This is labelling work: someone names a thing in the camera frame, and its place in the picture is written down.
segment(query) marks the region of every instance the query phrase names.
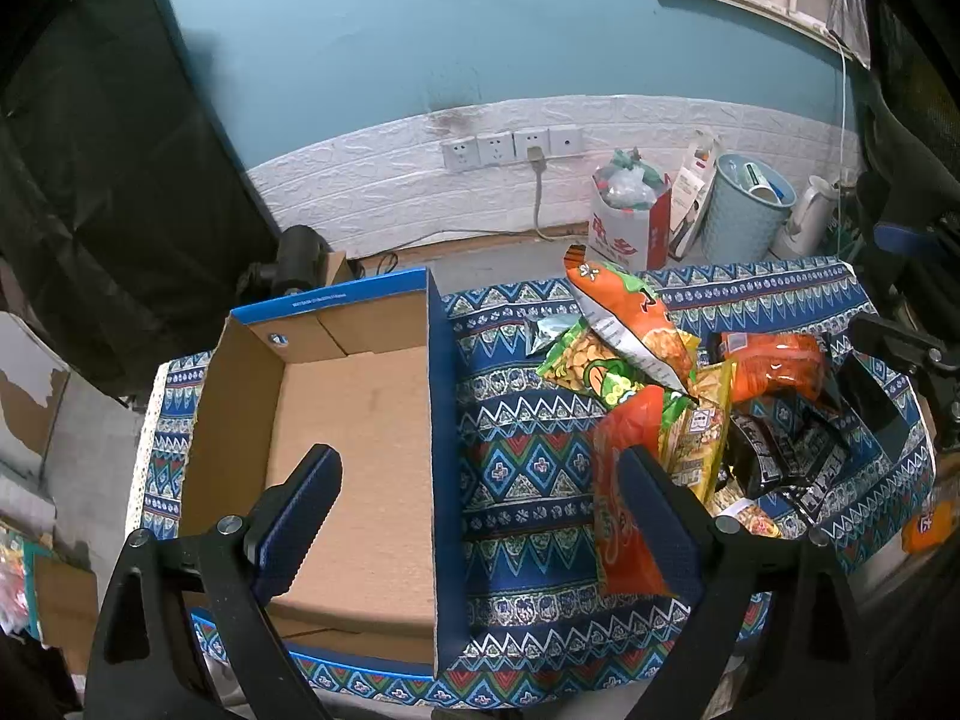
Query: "wall socket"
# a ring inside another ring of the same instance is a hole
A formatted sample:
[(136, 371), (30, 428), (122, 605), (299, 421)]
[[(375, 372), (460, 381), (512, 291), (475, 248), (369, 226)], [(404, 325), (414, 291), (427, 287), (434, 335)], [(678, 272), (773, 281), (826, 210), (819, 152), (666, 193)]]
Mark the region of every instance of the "wall socket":
[(458, 138), (443, 144), (443, 165), (452, 172), (480, 167), (480, 152), (477, 151), (477, 138)]
[(577, 124), (559, 124), (550, 127), (550, 155), (565, 157), (584, 152), (583, 131)]
[(488, 132), (477, 135), (477, 149), (481, 165), (505, 165), (514, 162), (514, 134), (512, 132)]
[(550, 136), (546, 127), (525, 127), (514, 133), (514, 144), (517, 147), (517, 159), (527, 160), (527, 149), (530, 146), (539, 146), (544, 150), (544, 156), (550, 156)]

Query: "cable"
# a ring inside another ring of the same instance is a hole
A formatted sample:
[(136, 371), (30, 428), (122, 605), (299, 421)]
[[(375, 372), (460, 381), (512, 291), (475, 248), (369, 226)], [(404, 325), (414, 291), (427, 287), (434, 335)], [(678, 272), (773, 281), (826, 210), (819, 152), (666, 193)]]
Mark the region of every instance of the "cable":
[(399, 264), (400, 257), (397, 256), (397, 252), (388, 251), (380, 258), (380, 262), (376, 264), (376, 274), (378, 276), (391, 274)]
[(827, 30), (833, 42), (837, 43), (837, 50), (840, 52), (840, 67), (843, 70), (843, 76), (840, 82), (840, 170), (837, 177), (837, 259), (840, 258), (840, 238), (843, 232), (843, 141), (847, 133), (847, 55), (843, 53), (843, 45), (840, 43), (840, 37), (832, 29)]
[(534, 169), (536, 175), (536, 192), (534, 193), (534, 232), (543, 241), (561, 241), (569, 238), (568, 235), (548, 235), (539, 228), (539, 207), (544, 201), (544, 171), (546, 170), (546, 157), (544, 150), (539, 146), (530, 146), (527, 148), (527, 159)]
[[(541, 207), (541, 202), (544, 200), (544, 171), (546, 170), (546, 157), (544, 157), (544, 150), (539, 146), (531, 146), (527, 149), (527, 158), (530, 160), (530, 164), (533, 166), (534, 173), (536, 174), (536, 194), (534, 195), (534, 232), (536, 235), (544, 241), (562, 241), (566, 238), (582, 238), (584, 237), (580, 233), (568, 233), (566, 235), (548, 235), (539, 228), (539, 207)], [(444, 235), (446, 233), (473, 233), (476, 235), (510, 235), (514, 237), (525, 238), (529, 235), (529, 230), (475, 230), (467, 227), (447, 227), (443, 230), (436, 230), (434, 232), (426, 233), (425, 235), (420, 235), (414, 239), (411, 239), (402, 244), (393, 245), (390, 248), (383, 248), (382, 250), (375, 251), (372, 254), (364, 254), (363, 259), (370, 259), (371, 257), (382, 257), (379, 264), (377, 265), (377, 272), (380, 272), (381, 266), (383, 266), (384, 261), (387, 259), (382, 255), (390, 255), (391, 253), (395, 255), (397, 250), (402, 248), (411, 247), (414, 244), (418, 244), (420, 241), (423, 241), (426, 238), (433, 238), (435, 235)], [(389, 273), (397, 266), (397, 263), (392, 264), (388, 271)]]

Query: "light blue basket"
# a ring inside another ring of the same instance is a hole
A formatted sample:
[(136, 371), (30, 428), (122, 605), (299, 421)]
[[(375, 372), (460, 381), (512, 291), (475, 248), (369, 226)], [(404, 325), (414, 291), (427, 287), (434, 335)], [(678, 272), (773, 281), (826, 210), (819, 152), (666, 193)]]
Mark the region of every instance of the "light blue basket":
[[(739, 177), (745, 162), (760, 166), (770, 185), (783, 197), (769, 202), (748, 194)], [(704, 255), (714, 265), (755, 262), (765, 258), (776, 228), (786, 221), (797, 194), (790, 183), (769, 165), (743, 154), (723, 154), (710, 190), (704, 222)]]

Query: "blue patterned tablecloth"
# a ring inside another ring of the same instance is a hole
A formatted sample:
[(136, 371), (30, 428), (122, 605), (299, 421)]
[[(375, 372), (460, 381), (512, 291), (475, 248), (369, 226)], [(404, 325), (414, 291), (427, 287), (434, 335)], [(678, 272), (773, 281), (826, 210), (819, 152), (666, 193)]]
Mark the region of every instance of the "blue patterned tablecloth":
[[(832, 258), (690, 266), (646, 274), (671, 316), (698, 336), (712, 330), (806, 330), (838, 334), (872, 311), (847, 266)], [(472, 641), (437, 680), (358, 670), (294, 654), (311, 685), (366, 698), (445, 707), (522, 707), (566, 693), (651, 677), (688, 618), (679, 601), (607, 598), (597, 591), (589, 437), (599, 403), (549, 386), (540, 358), (524, 355), (527, 317), (576, 312), (565, 279), (527, 281), (448, 295), (460, 350), (461, 493)], [(820, 525), (851, 571), (889, 541), (933, 482), (932, 448), (908, 381), (864, 358), (911, 425), (899, 458), (887, 458), (856, 415), (840, 427), (853, 456), (827, 495)], [(209, 353), (174, 360), (167, 372), (143, 496), (142, 524), (174, 538), (186, 449)], [(773, 418), (794, 418), (776, 402)], [(761, 500), (787, 536), (805, 524), (774, 493)], [(755, 632), (766, 598), (755, 596), (741, 637)], [(200, 645), (224, 659), (213, 624), (194, 617)]]

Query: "wall shelf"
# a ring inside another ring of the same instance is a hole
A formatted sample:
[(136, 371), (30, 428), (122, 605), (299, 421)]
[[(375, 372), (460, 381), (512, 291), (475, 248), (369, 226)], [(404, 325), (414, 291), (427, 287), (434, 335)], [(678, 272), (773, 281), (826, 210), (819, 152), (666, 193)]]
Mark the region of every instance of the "wall shelf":
[[(785, 13), (781, 13), (779, 10), (773, 10), (771, 8), (765, 7), (759, 2), (752, 2), (749, 0), (713, 0), (715, 2), (723, 2), (723, 4), (728, 4), (733, 7), (740, 8), (740, 10), (747, 10), (751, 13), (755, 13), (758, 16), (769, 19), (772, 22), (780, 23), (788, 29), (792, 29), (795, 32), (798, 32), (805, 37), (810, 38), (818, 42), (821, 46), (826, 46), (829, 50), (833, 52), (838, 52), (837, 43), (834, 42), (833, 38), (829, 35), (824, 35), (820, 33), (817, 29), (812, 26), (808, 26), (799, 20), (791, 18)], [(842, 47), (843, 54), (850, 60), (859, 62), (860, 59), (846, 47)]]

